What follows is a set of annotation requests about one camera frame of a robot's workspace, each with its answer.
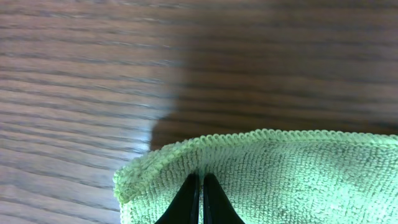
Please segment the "light green microfiber cloth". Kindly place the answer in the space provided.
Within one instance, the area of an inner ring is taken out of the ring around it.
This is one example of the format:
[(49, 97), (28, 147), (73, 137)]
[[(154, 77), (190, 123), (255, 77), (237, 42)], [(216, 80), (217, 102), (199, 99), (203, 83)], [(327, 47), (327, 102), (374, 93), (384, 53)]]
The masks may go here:
[(186, 177), (214, 174), (246, 223), (396, 223), (397, 136), (281, 131), (200, 136), (114, 174), (122, 223), (154, 223)]

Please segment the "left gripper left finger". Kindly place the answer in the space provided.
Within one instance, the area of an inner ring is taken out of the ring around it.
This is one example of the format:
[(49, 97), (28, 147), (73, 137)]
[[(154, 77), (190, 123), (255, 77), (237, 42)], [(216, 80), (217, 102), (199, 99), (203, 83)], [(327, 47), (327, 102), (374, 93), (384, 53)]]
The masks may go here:
[(197, 224), (199, 193), (199, 176), (197, 174), (190, 174), (185, 179), (169, 207), (155, 224)]

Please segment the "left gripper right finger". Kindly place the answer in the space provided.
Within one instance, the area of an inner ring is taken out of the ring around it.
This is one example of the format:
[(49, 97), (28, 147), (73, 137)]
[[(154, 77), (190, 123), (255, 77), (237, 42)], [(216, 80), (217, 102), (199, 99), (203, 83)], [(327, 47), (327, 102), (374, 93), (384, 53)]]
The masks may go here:
[(204, 224), (244, 224), (214, 174), (204, 178), (203, 215)]

